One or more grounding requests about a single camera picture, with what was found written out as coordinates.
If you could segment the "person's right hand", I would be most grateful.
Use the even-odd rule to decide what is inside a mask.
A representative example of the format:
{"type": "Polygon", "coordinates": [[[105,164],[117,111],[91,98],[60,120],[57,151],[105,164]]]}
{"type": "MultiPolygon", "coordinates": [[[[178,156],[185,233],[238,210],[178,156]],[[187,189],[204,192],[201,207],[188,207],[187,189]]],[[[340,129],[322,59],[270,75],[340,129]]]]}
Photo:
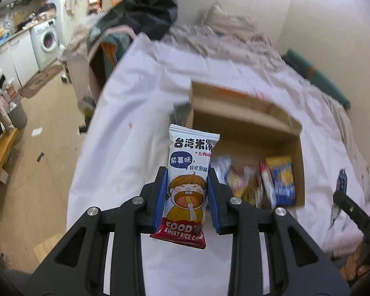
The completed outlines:
{"type": "Polygon", "coordinates": [[[349,284],[370,277],[370,242],[361,242],[347,258],[339,273],[349,284]]]}

